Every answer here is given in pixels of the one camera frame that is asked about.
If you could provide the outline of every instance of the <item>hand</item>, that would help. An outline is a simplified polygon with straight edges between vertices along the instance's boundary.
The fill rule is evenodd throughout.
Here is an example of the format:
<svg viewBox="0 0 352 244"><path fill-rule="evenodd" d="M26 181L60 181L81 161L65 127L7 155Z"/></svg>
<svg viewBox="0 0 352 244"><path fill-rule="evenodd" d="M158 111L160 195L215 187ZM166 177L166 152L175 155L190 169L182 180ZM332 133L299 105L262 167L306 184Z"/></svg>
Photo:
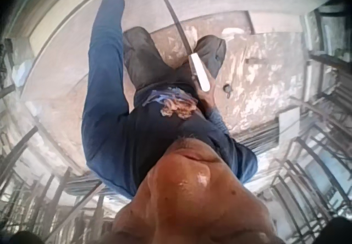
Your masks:
<svg viewBox="0 0 352 244"><path fill-rule="evenodd" d="M192 79L193 79L194 85L196 87L196 91L197 91L197 94L198 94L200 101L202 102L204 108L206 110L208 110L208 109L212 109L212 108L216 107L215 98L214 98L216 85L215 85L215 79L212 77L212 75L210 74L208 69L204 69L204 70L205 70L205 73L207 74L207 77L208 77L208 80L210 83L210 90L208 92L204 92L202 90L202 88L199 85L199 82L198 82L196 75L194 75L192 77Z"/></svg>

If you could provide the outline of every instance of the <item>blue long-sleeve shirt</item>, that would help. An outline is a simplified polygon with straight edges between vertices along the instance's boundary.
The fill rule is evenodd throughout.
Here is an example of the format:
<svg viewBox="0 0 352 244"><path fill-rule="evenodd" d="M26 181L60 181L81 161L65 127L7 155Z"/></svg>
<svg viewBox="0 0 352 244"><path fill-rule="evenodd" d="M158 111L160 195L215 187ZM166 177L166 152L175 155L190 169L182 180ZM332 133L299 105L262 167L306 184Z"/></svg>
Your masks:
<svg viewBox="0 0 352 244"><path fill-rule="evenodd" d="M129 113L123 91L123 10L124 0L102 0L93 24L82 117L88 167L117 193L133 198L166 149L179 137L193 137L210 145L241 182L248 181L257 170L256 156L229 137L216 110L183 120L163 117L162 105L151 102Z"/></svg>

